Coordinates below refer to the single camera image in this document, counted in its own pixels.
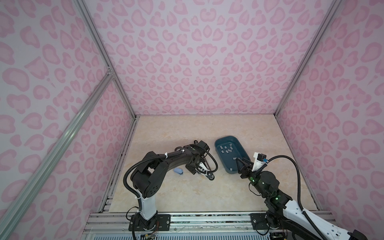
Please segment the beige table surface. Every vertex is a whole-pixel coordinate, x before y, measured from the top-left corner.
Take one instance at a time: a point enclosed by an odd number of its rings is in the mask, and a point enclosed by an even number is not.
[[[192,144],[194,140],[203,140],[211,148],[210,153],[218,163],[215,179],[210,181],[202,175],[192,175],[184,166],[179,167],[183,169],[183,175],[169,171],[156,194],[159,212],[267,210],[264,199],[249,191],[247,179],[225,171],[214,143],[218,138],[228,135],[240,141],[252,161],[254,152],[264,153],[267,158],[275,155],[292,157],[273,115],[140,117],[109,212],[126,212],[138,206],[134,194],[122,183],[122,176],[130,166],[142,160],[147,152],[172,152],[175,147]],[[214,167],[212,160],[209,157],[207,159],[210,166]],[[273,172],[280,181],[279,188],[297,200],[297,175],[289,160],[275,159],[265,170]],[[317,210],[303,179],[301,202],[304,208]]]

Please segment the diagonal metal beam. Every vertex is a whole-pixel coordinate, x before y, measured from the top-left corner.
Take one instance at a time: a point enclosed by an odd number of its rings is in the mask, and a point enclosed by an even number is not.
[[[341,5],[344,0],[333,0],[331,3],[331,6],[329,7],[327,13],[325,14],[325,17],[323,18],[323,21],[321,22],[317,32],[315,33],[313,40],[308,47],[307,52],[304,55],[303,60],[300,62],[295,74],[293,75],[293,78],[291,82],[289,83],[287,89],[285,90],[283,97],[281,98],[281,101],[279,105],[276,108],[275,116],[278,116],[283,109],[285,103],[288,100],[288,97],[291,95],[293,91],[293,87],[296,85],[296,83],[299,81],[301,73],[303,72],[304,68],[307,66],[308,62],[314,55],[317,46],[320,44],[320,41],[322,40],[323,36],[325,35],[326,31],[331,26],[336,14],[341,9]]]
[[[0,240],[6,240],[10,237],[113,78],[114,76],[110,73],[104,76],[18,197],[10,205],[0,222]]]
[[[129,102],[128,96],[122,87],[121,81],[116,74],[116,71],[113,67],[111,59],[109,58],[108,53],[105,49],[105,46],[101,40],[101,37],[100,37],[100,35],[96,29],[96,26],[93,23],[93,20],[92,20],[92,17],[91,17],[89,10],[88,10],[87,5],[85,4],[84,0],[73,0],[73,2],[76,5],[77,10],[79,11],[79,14],[83,18],[85,26],[87,27],[89,33],[91,34],[91,37],[92,37],[93,41],[95,42],[97,49],[100,52],[101,58],[103,59],[105,66],[108,68],[108,70],[110,71],[110,73],[112,75],[116,76],[114,79],[114,82],[117,86],[119,94],[120,94],[121,98],[123,99],[123,102],[124,102],[126,108],[129,110],[131,117],[133,119],[135,119],[136,115],[133,111],[133,108],[132,108],[130,102]]]

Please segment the pink leopard print wallpaper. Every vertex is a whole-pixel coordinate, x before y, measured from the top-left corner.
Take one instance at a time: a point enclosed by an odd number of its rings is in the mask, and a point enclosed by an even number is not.
[[[71,0],[0,3],[0,218],[106,73]]]
[[[10,240],[79,239],[100,204],[130,123],[110,83]]]
[[[87,0],[136,114],[273,113],[331,0]]]
[[[348,0],[278,120],[338,223],[384,236],[384,3]]]

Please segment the side wall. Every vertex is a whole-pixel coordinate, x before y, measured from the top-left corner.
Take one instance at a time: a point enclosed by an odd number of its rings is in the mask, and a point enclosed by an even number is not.
[[[331,0],[86,0],[136,114],[274,113]]]
[[[384,4],[347,0],[278,116],[338,223],[384,235]]]
[[[0,3],[0,218],[106,73],[71,0]]]
[[[110,83],[10,239],[79,239],[100,204],[130,124]]]

